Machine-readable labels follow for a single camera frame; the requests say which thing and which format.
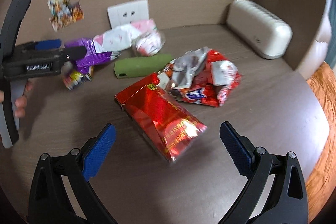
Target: white cable management box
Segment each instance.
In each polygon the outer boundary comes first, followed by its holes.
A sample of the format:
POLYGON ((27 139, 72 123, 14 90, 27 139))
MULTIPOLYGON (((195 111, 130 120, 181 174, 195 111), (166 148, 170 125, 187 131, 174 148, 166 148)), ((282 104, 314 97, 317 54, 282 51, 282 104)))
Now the white cable management box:
POLYGON ((226 24, 266 59, 281 57, 292 39, 286 22, 250 0, 235 0, 226 24))

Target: photo collage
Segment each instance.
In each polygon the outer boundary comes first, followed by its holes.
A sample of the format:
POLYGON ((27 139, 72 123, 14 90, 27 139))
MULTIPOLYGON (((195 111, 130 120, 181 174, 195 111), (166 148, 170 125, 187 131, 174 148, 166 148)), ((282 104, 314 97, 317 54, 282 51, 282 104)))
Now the photo collage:
POLYGON ((70 0, 48 0, 48 7, 52 15, 49 20, 55 32, 84 18, 79 2, 71 4, 70 0))

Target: human hand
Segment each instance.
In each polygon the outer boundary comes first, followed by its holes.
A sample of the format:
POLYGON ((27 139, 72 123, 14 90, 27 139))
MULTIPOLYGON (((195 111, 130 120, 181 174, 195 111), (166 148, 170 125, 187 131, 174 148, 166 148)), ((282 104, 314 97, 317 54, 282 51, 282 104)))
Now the human hand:
MULTIPOLYGON (((27 106, 26 93, 31 91, 32 88, 33 88, 32 83, 28 81, 25 87, 24 94, 21 97, 16 99, 15 106, 17 109, 14 112, 15 117, 23 118, 26 115, 26 111, 25 111, 25 108, 27 106)), ((5 99, 5 94, 2 90, 0 90, 0 103, 2 103, 4 99, 5 99)))

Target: yellow label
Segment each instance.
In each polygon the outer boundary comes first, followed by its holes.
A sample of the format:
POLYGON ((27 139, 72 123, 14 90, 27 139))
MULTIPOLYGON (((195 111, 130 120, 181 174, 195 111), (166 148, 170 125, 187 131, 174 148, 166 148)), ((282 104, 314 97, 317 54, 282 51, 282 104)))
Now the yellow label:
POLYGON ((150 89, 150 90, 156 90, 156 87, 154 84, 149 84, 147 85, 147 87, 150 89))

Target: wall socket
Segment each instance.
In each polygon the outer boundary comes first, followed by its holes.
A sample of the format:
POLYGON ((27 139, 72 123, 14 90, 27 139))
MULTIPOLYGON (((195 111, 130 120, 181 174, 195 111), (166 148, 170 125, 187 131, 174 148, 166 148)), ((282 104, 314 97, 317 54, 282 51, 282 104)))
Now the wall socket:
POLYGON ((111 27, 149 19, 148 0, 135 0, 107 8, 111 27))

